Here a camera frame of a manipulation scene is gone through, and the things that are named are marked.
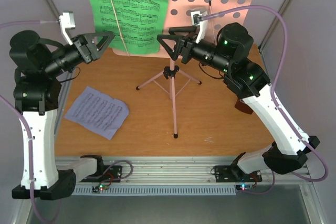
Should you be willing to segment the green sheet music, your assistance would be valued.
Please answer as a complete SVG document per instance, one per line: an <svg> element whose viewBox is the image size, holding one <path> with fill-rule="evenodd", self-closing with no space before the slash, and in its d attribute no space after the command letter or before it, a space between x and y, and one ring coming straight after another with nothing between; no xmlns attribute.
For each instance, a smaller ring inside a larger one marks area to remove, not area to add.
<svg viewBox="0 0 336 224"><path fill-rule="evenodd" d="M131 55L159 51L169 0L89 0L97 32L111 31L110 47Z"/></svg>

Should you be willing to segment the blue sheet music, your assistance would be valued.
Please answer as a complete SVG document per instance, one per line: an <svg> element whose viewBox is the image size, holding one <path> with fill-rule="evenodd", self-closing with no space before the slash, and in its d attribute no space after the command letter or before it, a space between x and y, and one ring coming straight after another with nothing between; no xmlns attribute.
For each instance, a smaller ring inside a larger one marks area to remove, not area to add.
<svg viewBox="0 0 336 224"><path fill-rule="evenodd" d="M111 140L128 115L129 108L123 101L86 87L65 114L65 119Z"/></svg>

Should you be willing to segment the brown wooden metronome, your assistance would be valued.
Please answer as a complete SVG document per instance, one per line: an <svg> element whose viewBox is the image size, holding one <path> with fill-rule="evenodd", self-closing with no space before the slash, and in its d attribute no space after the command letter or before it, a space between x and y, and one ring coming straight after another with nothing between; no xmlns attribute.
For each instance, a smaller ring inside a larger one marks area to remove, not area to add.
<svg viewBox="0 0 336 224"><path fill-rule="evenodd" d="M241 99L236 100L235 108L239 110L240 112L243 112L249 115L253 114L254 112L253 109L249 105L245 104Z"/></svg>

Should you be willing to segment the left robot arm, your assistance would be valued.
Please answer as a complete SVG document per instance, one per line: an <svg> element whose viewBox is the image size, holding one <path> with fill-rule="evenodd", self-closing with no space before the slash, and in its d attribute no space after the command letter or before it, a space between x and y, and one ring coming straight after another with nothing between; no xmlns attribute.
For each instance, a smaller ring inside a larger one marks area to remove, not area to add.
<svg viewBox="0 0 336 224"><path fill-rule="evenodd" d="M84 155L59 170L55 161L55 125L61 82L58 76L81 63L98 60L114 39L110 31L77 35L63 45L24 30L10 40L16 64L14 112L23 132L24 170L14 199L57 200L69 197L77 182L100 181L106 168L99 155Z"/></svg>

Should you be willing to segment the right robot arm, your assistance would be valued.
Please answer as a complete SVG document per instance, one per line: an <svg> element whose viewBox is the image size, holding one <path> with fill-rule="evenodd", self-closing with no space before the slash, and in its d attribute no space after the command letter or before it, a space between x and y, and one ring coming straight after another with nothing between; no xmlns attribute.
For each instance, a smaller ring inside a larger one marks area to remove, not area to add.
<svg viewBox="0 0 336 224"><path fill-rule="evenodd" d="M196 26L172 27L168 34L158 35L157 40L173 60L181 56L186 64L195 59L222 71L226 86L257 114L274 138L263 149L238 155L230 166L233 177L243 180L267 168L282 175L300 169L308 160L310 149L317 148L320 141L306 133L296 135L298 125L277 96L271 94L269 77L260 65L248 59L253 38L247 29L239 23L228 24L218 32L216 44L196 37Z"/></svg>

